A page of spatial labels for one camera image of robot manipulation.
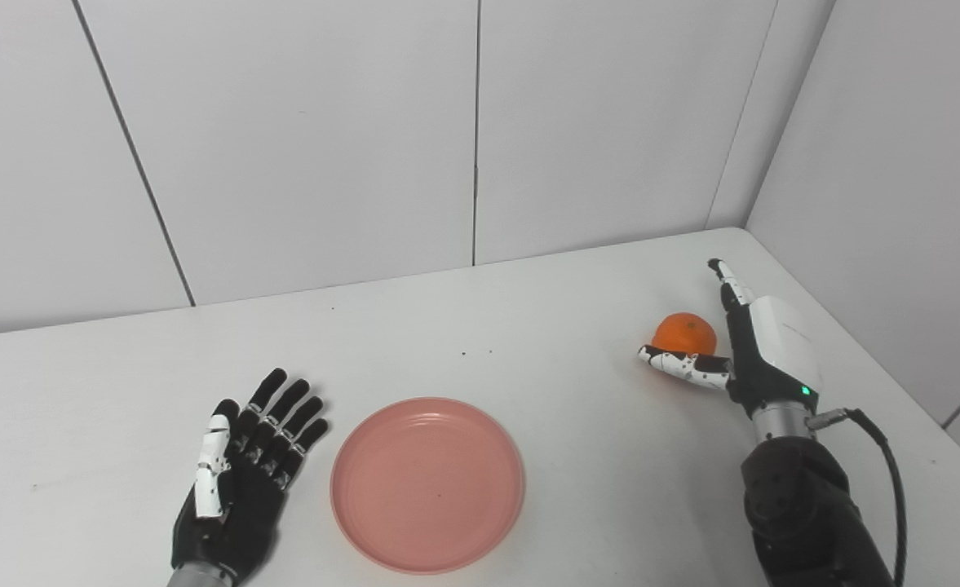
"white table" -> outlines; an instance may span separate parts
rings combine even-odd
[[[162,586],[209,410],[282,365],[316,384],[333,430],[256,585],[764,586],[741,512],[754,444],[743,410],[635,357],[677,311],[706,317],[728,352],[712,256],[807,317],[822,408],[860,406],[889,435],[908,492],[908,585],[959,585],[960,448],[736,229],[0,334],[0,585]],[[414,396],[486,410],[527,471],[510,535],[449,575],[368,562],[328,501],[346,435]],[[821,439],[891,565],[881,453],[852,424]]]

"orange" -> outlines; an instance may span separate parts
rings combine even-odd
[[[650,343],[666,351],[710,355],[715,353],[715,331],[702,317],[679,312],[661,321]]]

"metal cylinder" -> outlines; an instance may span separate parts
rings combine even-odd
[[[759,442],[777,437],[815,438],[809,431],[807,420],[812,416],[804,405],[797,401],[774,401],[751,413],[755,434]]]
[[[189,562],[171,573],[167,587],[230,587],[233,580],[228,573],[204,562]]]

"plate rim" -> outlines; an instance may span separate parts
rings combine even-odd
[[[510,517],[510,522],[506,524],[505,531],[503,531],[501,536],[498,536],[498,539],[495,540],[493,544],[491,544],[490,549],[484,550],[483,553],[479,554],[479,556],[476,556],[475,558],[469,558],[469,560],[466,560],[461,564],[439,568],[439,569],[436,569],[435,571],[415,571],[415,569],[402,568],[402,567],[398,567],[393,564],[387,563],[386,561],[380,560],[380,558],[376,558],[372,556],[371,553],[368,553],[367,550],[364,550],[363,547],[360,546],[360,544],[357,544],[356,541],[352,539],[352,536],[350,536],[349,531],[346,530],[345,525],[343,524],[342,518],[338,516],[338,509],[335,508],[335,505],[334,505],[335,503],[335,497],[334,497],[335,472],[338,471],[338,464],[342,460],[342,456],[345,453],[346,446],[349,445],[349,441],[350,439],[353,438],[353,435],[355,435],[357,431],[359,431],[361,428],[367,425],[368,422],[373,420],[380,413],[386,412],[386,410],[388,409],[396,408],[396,406],[402,405],[402,404],[413,404],[414,402],[421,402],[425,400],[435,400],[440,402],[449,402],[449,404],[458,404],[458,405],[464,406],[464,408],[471,409],[473,410],[473,412],[477,412],[481,416],[486,417],[486,419],[490,420],[494,424],[494,426],[496,426],[496,428],[498,428],[498,430],[502,432],[503,437],[505,437],[505,439],[509,443],[509,446],[512,448],[512,456],[514,457],[513,463],[515,464],[515,468],[518,471],[518,473],[520,473],[520,497],[516,499],[516,504],[514,506],[512,516]],[[388,404],[386,406],[383,406],[383,408],[376,409],[374,413],[371,413],[371,415],[369,415],[368,417],[365,417],[364,420],[361,420],[360,424],[356,424],[356,427],[353,427],[352,432],[349,432],[349,435],[347,435],[345,441],[342,442],[342,446],[338,447],[338,454],[335,454],[334,464],[331,465],[330,483],[328,484],[330,485],[330,487],[328,488],[328,491],[330,491],[331,516],[334,517],[334,522],[338,524],[339,531],[341,531],[342,536],[344,536],[345,539],[350,544],[352,544],[353,549],[356,549],[357,553],[363,554],[364,557],[367,558],[367,560],[375,564],[378,564],[380,566],[383,566],[387,569],[390,569],[390,571],[401,572],[401,573],[404,573],[405,575],[417,575],[417,576],[442,575],[442,573],[457,571],[460,568],[464,568],[466,566],[469,566],[470,564],[475,563],[476,561],[479,561],[480,558],[486,557],[487,554],[490,554],[492,550],[496,549],[496,547],[498,547],[499,544],[501,544],[503,540],[505,540],[505,538],[509,535],[509,532],[512,532],[512,528],[514,528],[516,526],[517,521],[520,520],[520,512],[524,508],[524,499],[527,496],[527,475],[525,474],[525,470],[524,470],[524,458],[522,457],[522,454],[520,454],[520,447],[516,446],[516,441],[514,441],[512,437],[509,435],[509,431],[505,430],[505,426],[502,426],[501,422],[498,422],[498,420],[495,420],[494,417],[489,415],[489,413],[484,412],[483,409],[479,409],[475,405],[469,404],[468,402],[465,402],[465,401],[461,401],[453,398],[439,397],[439,396],[421,396],[421,397],[402,399],[402,400],[393,402],[393,404]]]

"pink plate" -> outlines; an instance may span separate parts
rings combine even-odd
[[[331,472],[346,538],[393,571],[448,572],[505,538],[524,501],[524,466],[486,413],[442,398],[401,401],[349,435]]]

